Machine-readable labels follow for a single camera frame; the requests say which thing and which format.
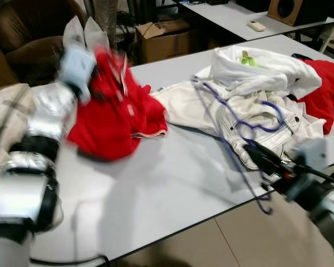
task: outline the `black cable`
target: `black cable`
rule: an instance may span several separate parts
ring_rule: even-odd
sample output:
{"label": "black cable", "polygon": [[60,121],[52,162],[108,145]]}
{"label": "black cable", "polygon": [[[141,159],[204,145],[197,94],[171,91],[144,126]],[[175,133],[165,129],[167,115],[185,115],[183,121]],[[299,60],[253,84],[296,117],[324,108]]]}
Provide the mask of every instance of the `black cable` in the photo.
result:
{"label": "black cable", "polygon": [[10,108],[7,110],[4,119],[2,120],[1,126],[0,126],[0,139],[1,139],[1,135],[4,131],[4,129],[7,127],[7,121],[9,120],[12,111],[16,108],[18,102],[21,100],[21,98],[23,97],[23,95],[28,92],[29,87],[25,87],[25,89],[21,89],[19,91],[19,93],[16,95],[16,97],[14,98],[13,102],[10,105]]}
{"label": "black cable", "polygon": [[320,178],[323,178],[325,179],[326,181],[330,182],[330,183],[333,183],[334,184],[334,178],[320,172],[320,171],[316,171],[314,169],[312,169],[311,167],[309,166],[301,166],[301,165],[298,165],[297,168],[301,171],[301,172],[305,172],[305,173],[310,173],[310,174],[314,174],[316,176],[319,176]]}
{"label": "black cable", "polygon": [[136,22],[134,17],[130,13],[118,11],[118,13],[116,14],[116,24],[133,27],[136,25]]}
{"label": "black cable", "polygon": [[30,258],[30,262],[32,264],[37,264],[37,265],[48,265],[48,266],[74,266],[74,265],[80,265],[80,264],[86,264],[90,263],[94,260],[103,260],[104,263],[97,265],[96,267],[109,267],[109,259],[105,255],[98,255],[96,257],[90,258],[90,259],[85,259],[85,260],[77,260],[77,261],[45,261],[45,260],[38,260],[35,258]]}

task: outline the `gray table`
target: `gray table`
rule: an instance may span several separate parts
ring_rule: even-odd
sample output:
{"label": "gray table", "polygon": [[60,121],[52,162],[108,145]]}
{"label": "gray table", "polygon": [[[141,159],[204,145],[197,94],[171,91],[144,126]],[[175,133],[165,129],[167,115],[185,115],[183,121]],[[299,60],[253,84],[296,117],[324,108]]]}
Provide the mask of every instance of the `gray table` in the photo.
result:
{"label": "gray table", "polygon": [[[285,55],[300,53],[334,61],[285,36],[242,44]],[[209,64],[212,52],[132,68],[154,89],[189,79]],[[334,163],[334,126],[327,137],[328,164]],[[255,192],[256,172],[248,173]],[[65,219],[36,237],[32,256],[46,260],[116,259],[252,199],[219,141],[169,126],[164,138],[144,140],[126,159],[92,162],[63,147],[57,164]]]}
{"label": "gray table", "polygon": [[[291,27],[280,21],[276,21],[273,18],[267,17],[267,12],[254,13],[233,2],[216,6],[211,6],[209,4],[189,5],[187,3],[183,3],[182,5],[246,41],[334,23],[333,18],[328,18],[324,22]],[[247,26],[247,23],[250,21],[257,21],[267,29],[263,32],[257,32]]]}

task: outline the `floor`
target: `floor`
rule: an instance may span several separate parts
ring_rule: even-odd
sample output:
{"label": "floor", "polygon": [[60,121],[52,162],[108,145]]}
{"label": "floor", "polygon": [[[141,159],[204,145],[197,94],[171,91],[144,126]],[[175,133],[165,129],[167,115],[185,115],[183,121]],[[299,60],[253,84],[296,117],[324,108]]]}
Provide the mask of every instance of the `floor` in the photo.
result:
{"label": "floor", "polygon": [[274,192],[269,206],[271,216],[250,202],[113,266],[334,267],[332,248],[297,204]]}

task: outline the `cardboard box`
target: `cardboard box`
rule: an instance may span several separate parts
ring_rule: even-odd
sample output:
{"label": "cardboard box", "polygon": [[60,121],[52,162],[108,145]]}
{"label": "cardboard box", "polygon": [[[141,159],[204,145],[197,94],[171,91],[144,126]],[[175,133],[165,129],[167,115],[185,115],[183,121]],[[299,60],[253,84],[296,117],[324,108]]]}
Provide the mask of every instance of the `cardboard box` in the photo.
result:
{"label": "cardboard box", "polygon": [[199,31],[183,19],[136,26],[141,63],[164,60],[202,50]]}

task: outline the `brown leather chair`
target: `brown leather chair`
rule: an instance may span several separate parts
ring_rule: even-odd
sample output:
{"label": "brown leather chair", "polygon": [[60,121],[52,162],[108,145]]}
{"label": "brown leather chair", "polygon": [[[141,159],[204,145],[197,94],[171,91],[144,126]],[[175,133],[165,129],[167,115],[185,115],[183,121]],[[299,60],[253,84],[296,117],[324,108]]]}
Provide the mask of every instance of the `brown leather chair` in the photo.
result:
{"label": "brown leather chair", "polygon": [[74,0],[12,0],[0,7],[0,48],[20,82],[54,79],[67,23],[86,18]]}

